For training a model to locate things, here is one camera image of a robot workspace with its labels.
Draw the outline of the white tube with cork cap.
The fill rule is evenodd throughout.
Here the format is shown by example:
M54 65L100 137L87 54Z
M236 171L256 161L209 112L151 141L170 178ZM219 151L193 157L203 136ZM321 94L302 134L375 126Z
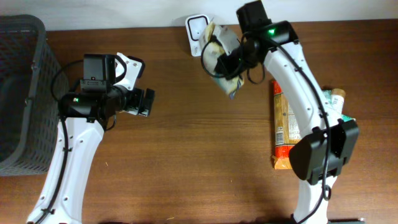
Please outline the white tube with cork cap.
M334 88L331 91L331 105L339 115L342 115L343 112L345 96L346 92L340 88Z

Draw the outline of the white blue snack bag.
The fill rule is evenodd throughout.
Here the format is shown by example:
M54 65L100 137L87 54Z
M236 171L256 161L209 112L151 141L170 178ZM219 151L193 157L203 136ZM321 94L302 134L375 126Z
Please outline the white blue snack bag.
M229 27L209 23L199 38L200 59L204 71L233 99L244 85L239 59L240 41Z

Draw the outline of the small teal white tissue pack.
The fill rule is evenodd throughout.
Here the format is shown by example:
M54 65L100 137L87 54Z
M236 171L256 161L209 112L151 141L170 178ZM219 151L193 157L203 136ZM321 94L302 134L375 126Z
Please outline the small teal white tissue pack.
M351 121L351 120L356 121L355 118L349 117L349 116L344 115L344 114L341 115L341 118L342 118L342 120L343 120L344 122Z

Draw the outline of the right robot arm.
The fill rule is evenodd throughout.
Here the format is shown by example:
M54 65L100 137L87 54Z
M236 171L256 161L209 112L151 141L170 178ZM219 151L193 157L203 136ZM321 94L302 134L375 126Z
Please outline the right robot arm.
M355 120L344 121L325 98L288 21L272 22L261 1L236 11L240 40L224 44L212 34L224 53L203 68L213 78L228 80L262 65L280 85L297 120L301 140L289 151L299 178L298 201L291 223L329 223L331 188L353 154L359 136Z

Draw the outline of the orange spaghetti packet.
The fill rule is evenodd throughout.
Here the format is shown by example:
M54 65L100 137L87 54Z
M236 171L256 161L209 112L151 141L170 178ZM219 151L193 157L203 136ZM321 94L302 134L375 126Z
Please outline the orange spaghetti packet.
M274 169L290 170L290 150L301 140L299 127L280 85L273 80L275 147Z

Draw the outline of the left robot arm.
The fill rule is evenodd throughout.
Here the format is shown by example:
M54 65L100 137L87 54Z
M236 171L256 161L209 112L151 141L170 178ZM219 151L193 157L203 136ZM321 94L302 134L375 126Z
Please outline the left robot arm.
M135 87L143 60L122 53L86 54L83 77L56 100L55 151L40 197L27 223L81 223L83 198L96 150L116 115L149 116L155 91Z

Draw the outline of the teal wipes packet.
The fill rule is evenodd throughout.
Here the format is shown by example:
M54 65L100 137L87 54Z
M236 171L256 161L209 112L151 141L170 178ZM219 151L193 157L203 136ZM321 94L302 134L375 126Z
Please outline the teal wipes packet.
M322 92L327 102L331 104L331 90L323 90Z

